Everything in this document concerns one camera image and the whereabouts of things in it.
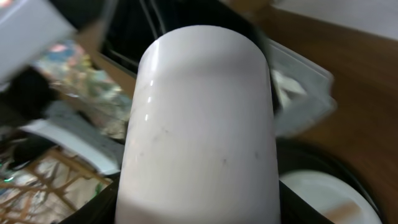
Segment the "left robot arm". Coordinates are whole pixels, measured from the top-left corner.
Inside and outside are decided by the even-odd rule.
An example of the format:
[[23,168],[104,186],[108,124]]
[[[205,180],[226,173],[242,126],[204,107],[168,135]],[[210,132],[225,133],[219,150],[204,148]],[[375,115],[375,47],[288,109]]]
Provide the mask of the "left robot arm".
[[[1,9],[1,84],[10,84],[34,59],[74,33],[49,1],[14,1]],[[55,100],[44,117],[19,128],[46,138],[84,158],[101,174],[120,171],[123,146],[85,121],[66,101]]]

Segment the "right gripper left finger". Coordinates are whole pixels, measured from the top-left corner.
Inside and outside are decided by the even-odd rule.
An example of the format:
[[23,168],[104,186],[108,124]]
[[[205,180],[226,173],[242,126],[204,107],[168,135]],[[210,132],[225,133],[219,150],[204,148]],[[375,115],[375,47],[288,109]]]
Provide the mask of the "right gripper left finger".
[[115,179],[97,196],[59,224],[113,224],[119,179]]

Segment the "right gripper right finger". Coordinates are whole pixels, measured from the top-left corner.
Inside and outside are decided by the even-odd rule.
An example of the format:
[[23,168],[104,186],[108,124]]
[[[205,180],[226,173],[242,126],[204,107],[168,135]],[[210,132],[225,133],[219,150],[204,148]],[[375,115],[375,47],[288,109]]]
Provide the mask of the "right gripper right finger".
[[281,224],[333,224],[279,181]]

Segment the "pink cup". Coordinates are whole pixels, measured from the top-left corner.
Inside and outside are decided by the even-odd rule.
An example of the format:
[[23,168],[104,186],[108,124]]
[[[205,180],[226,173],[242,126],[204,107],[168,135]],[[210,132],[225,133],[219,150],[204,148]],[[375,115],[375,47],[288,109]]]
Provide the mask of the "pink cup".
[[267,60],[247,37],[189,26],[141,58],[116,223],[279,223]]

